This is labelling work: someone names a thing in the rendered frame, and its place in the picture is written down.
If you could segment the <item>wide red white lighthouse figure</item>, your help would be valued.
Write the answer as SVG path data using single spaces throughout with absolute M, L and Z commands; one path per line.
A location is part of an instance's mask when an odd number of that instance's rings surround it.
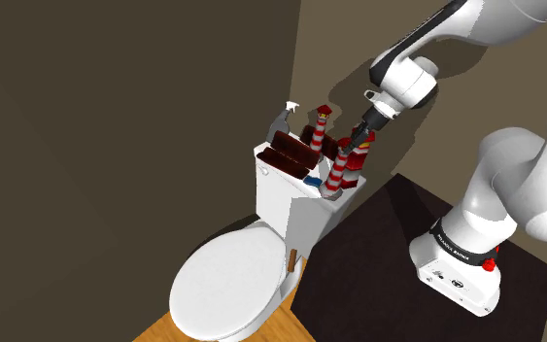
M 355 147 L 348 155 L 340 187 L 355 188 L 359 184 L 362 166 L 369 152 L 370 144 L 375 141 L 375 132 L 370 131 L 363 143 Z

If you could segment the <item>dark red wooden rack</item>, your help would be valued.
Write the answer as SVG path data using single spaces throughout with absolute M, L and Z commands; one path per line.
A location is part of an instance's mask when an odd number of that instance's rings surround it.
M 307 147 L 310 146 L 312 141 L 313 134 L 315 132 L 315 127 L 312 125 L 305 125 L 299 135 L 299 140 L 304 143 Z M 322 140 L 320 154 L 328 158 L 331 161 L 334 161 L 338 153 L 338 143 L 333 138 L 328 135 L 324 135 Z
M 258 159 L 296 178 L 304 179 L 319 163 L 319 154 L 288 133 L 277 131 Z

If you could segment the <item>slim red white lighthouse figure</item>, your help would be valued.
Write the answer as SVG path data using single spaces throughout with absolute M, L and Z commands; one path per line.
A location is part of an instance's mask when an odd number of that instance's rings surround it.
M 310 142 L 310 149 L 316 153 L 319 153 L 322 149 L 326 122 L 331 113 L 332 110 L 327 105 L 321 105 L 317 108 L 317 122 Z
M 342 138 L 338 141 L 338 152 L 325 181 L 320 185 L 322 198 L 335 201 L 341 194 L 340 187 L 347 160 L 350 155 L 351 138 Z

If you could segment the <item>grey spray bottle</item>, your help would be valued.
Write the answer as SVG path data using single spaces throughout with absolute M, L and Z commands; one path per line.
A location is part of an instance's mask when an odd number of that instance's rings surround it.
M 273 120 L 269 130 L 267 132 L 265 141 L 271 143 L 274 139 L 275 134 L 278 131 L 288 134 L 290 132 L 290 126 L 287 123 L 287 118 L 290 113 L 294 113 L 295 109 L 299 106 L 298 103 L 293 101 L 287 101 L 285 109 Z

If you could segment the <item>dark robot stand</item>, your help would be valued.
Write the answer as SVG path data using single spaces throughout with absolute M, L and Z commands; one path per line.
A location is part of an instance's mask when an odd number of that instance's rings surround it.
M 423 284 L 409 242 L 450 204 L 394 175 L 312 249 L 291 305 L 316 342 L 542 342 L 547 263 L 499 248 L 500 298 L 478 318 Z

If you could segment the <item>white toilet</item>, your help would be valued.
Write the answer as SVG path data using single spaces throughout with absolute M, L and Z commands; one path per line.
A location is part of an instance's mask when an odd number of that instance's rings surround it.
M 299 283 L 313 247 L 336 227 L 358 188 L 335 200 L 256 157 L 256 215 L 196 249 L 176 275 L 169 296 L 173 323 L 200 341 L 239 342 L 278 309 Z M 334 161 L 318 153 L 307 176 L 325 181 Z M 295 270 L 287 270 L 297 249 Z

